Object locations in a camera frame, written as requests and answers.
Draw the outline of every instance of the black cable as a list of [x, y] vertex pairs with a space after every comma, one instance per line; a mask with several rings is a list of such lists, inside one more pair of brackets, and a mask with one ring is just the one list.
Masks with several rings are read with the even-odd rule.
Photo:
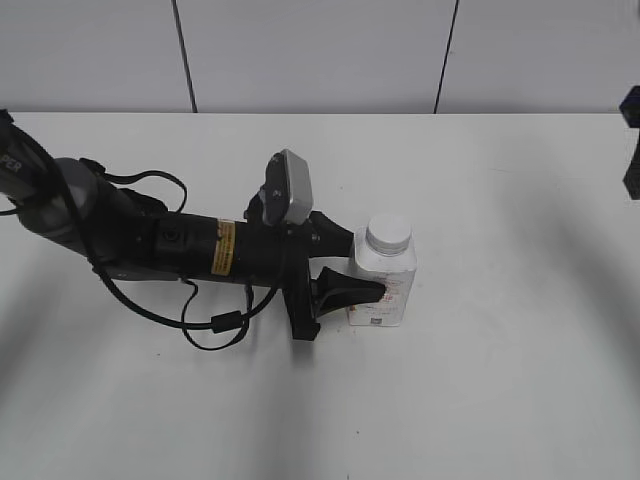
[[26, 205], [18, 205], [16, 208], [12, 208], [11, 210], [3, 210], [0, 212], [0, 217], [8, 217], [10, 215], [16, 215], [27, 209]]
[[184, 183], [182, 183], [182, 181], [179, 178], [171, 175], [170, 173], [163, 172], [162, 170], [146, 170], [144, 172], [140, 172], [135, 175], [112, 175], [111, 173], [105, 172], [105, 173], [102, 173], [101, 176], [105, 180], [111, 183], [115, 183], [116, 185], [131, 185], [132, 183], [139, 182], [143, 178], [147, 178], [147, 177], [164, 178], [165, 180], [169, 180], [170, 182], [175, 183], [182, 189], [182, 193], [183, 193], [182, 203], [176, 210], [176, 213], [182, 212], [182, 209], [187, 203], [187, 186]]
[[24, 212], [26, 210], [29, 210], [30, 208], [37, 207], [37, 206], [41, 205], [43, 203], [43, 201], [45, 199], [47, 199], [47, 198], [49, 198], [49, 197], [47, 195], [45, 195], [45, 194], [36, 194], [33, 197], [23, 201], [22, 204], [18, 204], [14, 200], [9, 199], [9, 201], [15, 205], [15, 208], [12, 208], [11, 210], [0, 211], [0, 217], [8, 217], [10, 215], [17, 215], [17, 214], [22, 213], [22, 212]]
[[[182, 283], [184, 283], [186, 285], [190, 285], [190, 286], [193, 287], [193, 293], [191, 293], [191, 296], [189, 297], [187, 302], [184, 304], [184, 307], [182, 307], [182, 313], [180, 315], [180, 321], [182, 323], [185, 323], [186, 322], [185, 317], [186, 317], [186, 314], [187, 314], [187, 307], [191, 303], [191, 300], [193, 300], [195, 298], [195, 296], [198, 294], [198, 285], [196, 285], [194, 282], [192, 282], [191, 280], [189, 280], [187, 278], [183, 278], [182, 279]], [[247, 282], [245, 284], [244, 288], [245, 288], [244, 291], [245, 291], [245, 294], [246, 294], [246, 297], [247, 297], [247, 313], [249, 313], [251, 311], [251, 307], [253, 305], [253, 298], [254, 298], [253, 288], [251, 286], [251, 283], [249, 283], [249, 282]], [[251, 317], [245, 318], [243, 320], [242, 326], [240, 327], [240, 330], [238, 331], [238, 333], [236, 333], [235, 336], [231, 340], [229, 340], [227, 343], [225, 343], [224, 345], [220, 345], [218, 347], [206, 347], [204, 345], [200, 345], [198, 342], [196, 342], [193, 339], [193, 337], [189, 333], [189, 330], [187, 330], [185, 328], [182, 329], [182, 334], [187, 339], [187, 341], [191, 345], [196, 347], [198, 350], [205, 350], [207, 352], [215, 352], [215, 351], [218, 351], [218, 350], [224, 350], [225, 348], [231, 347], [231, 346], [235, 345], [236, 343], [240, 342], [242, 339], [244, 339], [244, 337], [247, 335], [247, 332], [249, 331], [250, 319], [251, 319]]]
[[449, 39], [447, 40], [447, 49], [444, 52], [444, 61], [442, 62], [442, 71], [440, 72], [440, 82], [438, 83], [438, 93], [436, 94], [436, 102], [433, 106], [433, 113], [438, 113], [438, 107], [440, 106], [440, 95], [442, 94], [442, 85], [444, 83], [444, 75], [447, 72], [447, 63], [449, 62], [449, 51], [451, 50], [451, 42], [453, 40], [453, 29], [456, 26], [456, 19], [458, 18], [458, 7], [460, 7], [460, 0], [456, 0], [456, 4], [453, 7], [453, 17], [451, 18], [451, 28], [449, 29]]
[[[15, 129], [17, 137], [20, 140], [22, 140], [25, 144], [29, 145], [45, 163], [48, 173], [51, 176], [51, 180], [54, 182], [54, 185], [57, 185], [59, 193], [64, 201], [64, 204], [67, 207], [69, 216], [71, 217], [71, 220], [73, 221], [73, 224], [76, 230], [78, 231], [78, 236], [80, 237], [80, 240], [84, 247], [89, 263], [91, 263], [91, 265], [93, 266], [94, 272], [98, 275], [98, 277], [100, 277], [100, 280], [102, 280], [102, 283], [104, 283], [107, 290], [109, 290], [109, 292], [118, 301], [120, 301], [120, 303], [122, 303], [125, 307], [127, 307], [128, 309], [130, 309], [131, 311], [133, 311], [134, 313], [142, 317], [145, 317], [149, 320], [152, 320], [154, 322], [160, 323], [162, 325], [165, 325], [171, 328], [188, 329], [188, 330], [209, 330], [216, 326], [216, 323], [213, 321], [206, 322], [206, 323], [187, 323], [187, 322], [179, 322], [176, 320], [172, 320], [170, 318], [163, 317], [162, 315], [153, 313], [145, 309], [144, 307], [141, 307], [137, 303], [133, 302], [131, 299], [129, 299], [116, 286], [116, 284], [113, 282], [111, 277], [109, 277], [107, 271], [104, 269], [104, 266], [101, 264], [98, 254], [96, 253], [93, 247], [91, 238], [85, 229], [82, 216], [80, 215], [80, 212], [78, 210], [78, 207], [76, 206], [75, 200], [71, 195], [71, 191], [69, 190], [69, 185], [64, 179], [64, 176], [62, 175], [62, 172], [58, 168], [58, 165], [56, 164], [53, 157], [51, 157], [51, 155], [49, 155], [49, 153], [36, 140], [31, 138], [25, 132], [20, 130], [15, 125], [12, 125], [11, 127]], [[284, 269], [284, 254], [282, 259], [283, 259], [282, 260], [283, 265], [281, 267], [281, 271], [283, 271]], [[267, 294], [267, 297], [269, 297], [269, 301], [273, 298], [273, 296], [275, 295], [275, 292], [278, 289], [279, 280], [280, 279], [278, 278], [275, 281], [274, 285], [271, 287], [271, 290], [269, 291], [269, 294]], [[258, 307], [261, 307], [261, 308], [256, 307], [252, 311], [247, 312], [245, 315], [248, 315], [250, 318], [251, 316], [255, 315], [257, 312], [262, 310], [266, 306], [266, 304], [263, 305], [263, 303], [265, 303], [265, 300], [263, 300], [260, 303], [260, 305], [258, 305]]]

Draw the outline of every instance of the cable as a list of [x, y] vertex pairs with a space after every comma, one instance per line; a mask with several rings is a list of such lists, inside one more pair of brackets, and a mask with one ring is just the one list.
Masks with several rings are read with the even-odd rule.
[[[187, 302], [184, 304], [184, 307], [182, 307], [182, 313], [180, 314], [180, 321], [184, 324], [184, 323], [186, 323], [185, 316], [187, 314], [187, 307], [189, 307], [189, 304], [191, 303], [191, 300], [193, 300], [195, 298], [195, 296], [198, 294], [198, 285], [196, 285], [194, 282], [192, 282], [191, 280], [189, 280], [187, 278], [182, 278], [181, 280], [182, 280], [182, 283], [184, 283], [186, 285], [190, 285], [190, 286], [193, 287], [193, 292], [191, 293], [191, 296], [189, 297]], [[254, 298], [253, 288], [251, 286], [251, 283], [247, 282], [245, 284], [244, 291], [245, 291], [245, 294], [246, 294], [246, 297], [247, 297], [247, 313], [249, 313], [251, 311], [251, 307], [253, 305], [253, 298]], [[238, 331], [238, 333], [236, 333], [236, 335], [231, 340], [229, 340], [227, 343], [225, 343], [224, 345], [220, 345], [219, 347], [205, 347], [204, 345], [200, 345], [198, 342], [196, 342], [193, 339], [193, 337], [189, 333], [189, 330], [187, 330], [185, 328], [182, 329], [182, 334], [187, 339], [187, 341], [191, 345], [196, 347], [198, 350], [205, 350], [207, 352], [215, 352], [215, 351], [218, 351], [218, 350], [224, 350], [225, 348], [231, 347], [232, 345], [235, 345], [236, 343], [238, 343], [242, 339], [244, 339], [244, 337], [247, 335], [247, 332], [249, 331], [250, 319], [251, 319], [251, 317], [247, 317], [243, 321], [242, 327], [240, 327], [240, 330]]]
[[135, 175], [112, 175], [110, 173], [103, 173], [102, 177], [105, 180], [108, 180], [111, 183], [115, 183], [116, 185], [131, 185], [132, 183], [139, 182], [143, 178], [147, 177], [160, 177], [165, 180], [169, 180], [170, 182], [175, 183], [182, 189], [182, 203], [176, 210], [176, 213], [182, 212], [185, 204], [187, 203], [187, 187], [182, 181], [171, 175], [170, 173], [163, 172], [162, 170], [146, 170], [144, 172], [137, 173]]
[[[216, 326], [216, 323], [213, 321], [206, 322], [206, 323], [188, 323], [188, 322], [179, 322], [176, 320], [172, 320], [170, 318], [163, 317], [162, 315], [153, 313], [145, 309], [144, 307], [141, 307], [137, 303], [133, 302], [131, 299], [129, 299], [129, 297], [127, 297], [116, 286], [116, 284], [113, 282], [111, 277], [109, 277], [107, 271], [104, 269], [102, 263], [100, 262], [98, 254], [96, 253], [93, 247], [91, 238], [89, 237], [89, 234], [85, 229], [82, 216], [80, 215], [80, 212], [78, 210], [78, 207], [76, 206], [75, 200], [71, 195], [71, 191], [69, 190], [69, 185], [64, 179], [64, 176], [62, 175], [62, 172], [58, 168], [58, 165], [56, 164], [53, 157], [51, 157], [51, 155], [49, 155], [49, 153], [36, 140], [31, 138], [25, 132], [20, 130], [15, 125], [11, 125], [11, 127], [15, 129], [16, 136], [20, 140], [22, 140], [24, 143], [30, 145], [31, 148], [34, 150], [34, 152], [37, 155], [39, 155], [42, 161], [45, 163], [48, 173], [51, 176], [51, 180], [54, 182], [55, 185], [57, 185], [59, 193], [64, 201], [64, 204], [67, 207], [69, 216], [71, 217], [71, 220], [73, 221], [73, 224], [76, 230], [78, 231], [78, 236], [80, 237], [80, 240], [84, 247], [89, 263], [91, 263], [91, 265], [93, 266], [94, 272], [98, 275], [98, 277], [100, 277], [100, 280], [102, 280], [102, 283], [104, 283], [107, 290], [109, 290], [109, 292], [118, 301], [120, 301], [120, 303], [122, 303], [125, 307], [127, 307], [128, 309], [130, 309], [131, 311], [133, 311], [134, 313], [142, 317], [145, 317], [156, 323], [160, 323], [161, 325], [165, 325], [171, 328], [179, 328], [179, 329], [187, 329], [187, 330], [209, 330]], [[283, 250], [281, 272], [284, 270], [284, 258], [285, 257], [284, 257], [284, 250]], [[267, 294], [267, 297], [265, 297], [265, 299], [255, 309], [252, 309], [252, 311], [247, 312], [245, 316], [248, 316], [249, 318], [251, 318], [251, 316], [255, 315], [266, 306], [265, 300], [269, 298], [269, 301], [270, 301], [273, 298], [273, 296], [275, 295], [275, 291], [277, 291], [278, 289], [279, 281], [280, 279], [278, 278], [274, 282], [274, 285], [271, 287], [271, 290]]]
[[0, 212], [0, 217], [8, 217], [10, 215], [16, 215], [24, 210], [26, 210], [26, 205], [18, 205], [16, 208], [12, 208], [11, 210], [3, 210]]
[[22, 212], [24, 212], [26, 210], [29, 210], [30, 208], [37, 207], [37, 206], [41, 205], [42, 202], [44, 200], [46, 200], [47, 198], [49, 198], [49, 197], [47, 195], [45, 195], [45, 194], [36, 194], [36, 195], [30, 197], [29, 199], [23, 201], [22, 204], [18, 204], [14, 200], [9, 199], [9, 201], [15, 205], [15, 208], [12, 208], [11, 210], [0, 211], [0, 217], [8, 217], [10, 215], [17, 215], [17, 214], [22, 213]]
[[160, 177], [165, 180], [178, 185], [182, 189], [182, 203], [178, 207], [175, 213], [182, 212], [185, 204], [187, 203], [187, 186], [182, 181], [168, 172], [162, 170], [145, 170], [144, 172], [136, 173], [135, 175], [113, 175], [107, 173], [107, 169], [100, 163], [90, 158], [80, 158], [79, 162], [91, 170], [96, 175], [104, 178], [108, 182], [115, 183], [116, 185], [132, 185], [147, 177]]

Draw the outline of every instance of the bottle label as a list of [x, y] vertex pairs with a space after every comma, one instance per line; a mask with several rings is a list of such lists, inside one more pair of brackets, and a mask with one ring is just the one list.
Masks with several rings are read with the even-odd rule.
[[415, 270], [386, 274], [375, 272], [369, 275], [362, 275], [364, 273], [362, 271], [358, 273], [360, 278], [366, 276], [367, 280], [384, 284], [387, 291], [377, 303], [365, 303], [349, 307], [347, 309], [349, 323], [351, 325], [376, 325], [385, 327], [399, 325], [409, 298]]

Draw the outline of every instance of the screw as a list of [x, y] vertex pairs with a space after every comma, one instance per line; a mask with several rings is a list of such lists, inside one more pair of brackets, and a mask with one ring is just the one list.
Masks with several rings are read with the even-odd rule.
[[162, 236], [169, 242], [175, 242], [180, 237], [180, 234], [175, 230], [165, 230], [162, 232]]

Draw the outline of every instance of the white wall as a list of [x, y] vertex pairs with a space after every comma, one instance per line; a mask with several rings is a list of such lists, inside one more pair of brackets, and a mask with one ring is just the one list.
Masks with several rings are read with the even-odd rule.
[[181, 0], [208, 112], [431, 112], [451, 0]]
[[[613, 111], [638, 0], [460, 0], [439, 112]], [[455, 0], [178, 0], [199, 111], [428, 113]], [[0, 106], [190, 111], [171, 0], [3, 0]]]
[[640, 83], [638, 0], [461, 0], [440, 112], [611, 112]]
[[2, 0], [0, 105], [190, 111], [170, 2]]

